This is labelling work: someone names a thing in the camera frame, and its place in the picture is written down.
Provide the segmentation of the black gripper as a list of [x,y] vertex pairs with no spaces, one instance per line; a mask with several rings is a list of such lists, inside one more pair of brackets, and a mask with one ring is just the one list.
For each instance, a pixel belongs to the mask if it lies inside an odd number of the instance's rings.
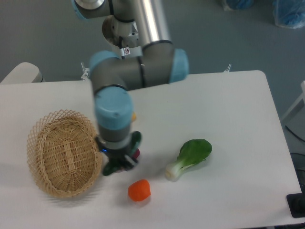
[[98,149],[108,158],[106,167],[121,167],[128,171],[138,164],[140,134],[131,133],[120,142],[107,142],[99,135],[95,137]]

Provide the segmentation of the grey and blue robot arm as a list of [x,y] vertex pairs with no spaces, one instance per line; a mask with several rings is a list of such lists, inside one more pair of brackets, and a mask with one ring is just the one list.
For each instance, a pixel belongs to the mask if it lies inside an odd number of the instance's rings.
[[119,48],[90,58],[89,79],[99,128],[95,140],[109,160],[103,174],[128,171],[138,163],[142,137],[130,131],[129,91],[184,80],[187,54],[174,48],[160,0],[74,0],[72,6],[82,19],[104,17],[104,32]]

